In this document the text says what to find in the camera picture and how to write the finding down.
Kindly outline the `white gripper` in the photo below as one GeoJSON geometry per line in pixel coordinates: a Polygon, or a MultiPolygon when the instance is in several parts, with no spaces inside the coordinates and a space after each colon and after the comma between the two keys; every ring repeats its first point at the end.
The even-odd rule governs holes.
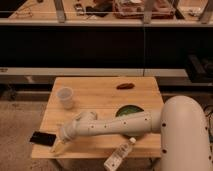
{"type": "Polygon", "coordinates": [[[77,125],[80,122],[93,121],[97,119],[97,114],[95,112],[81,112],[75,116],[71,121],[66,122],[59,128],[59,139],[54,142],[54,145],[51,147],[50,152],[54,156],[62,155],[66,151],[67,144],[66,142],[73,140],[77,136],[77,125]]]}

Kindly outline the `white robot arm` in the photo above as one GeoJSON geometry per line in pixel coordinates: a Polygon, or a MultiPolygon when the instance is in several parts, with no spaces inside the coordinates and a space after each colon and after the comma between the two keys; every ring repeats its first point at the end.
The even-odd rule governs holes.
{"type": "Polygon", "coordinates": [[[59,152],[78,137],[123,134],[130,137],[147,133],[161,135],[163,171],[213,171],[210,138],[205,113],[187,96],[174,96],[158,110],[145,110],[112,119],[82,112],[59,127],[52,150],[59,152]]]}

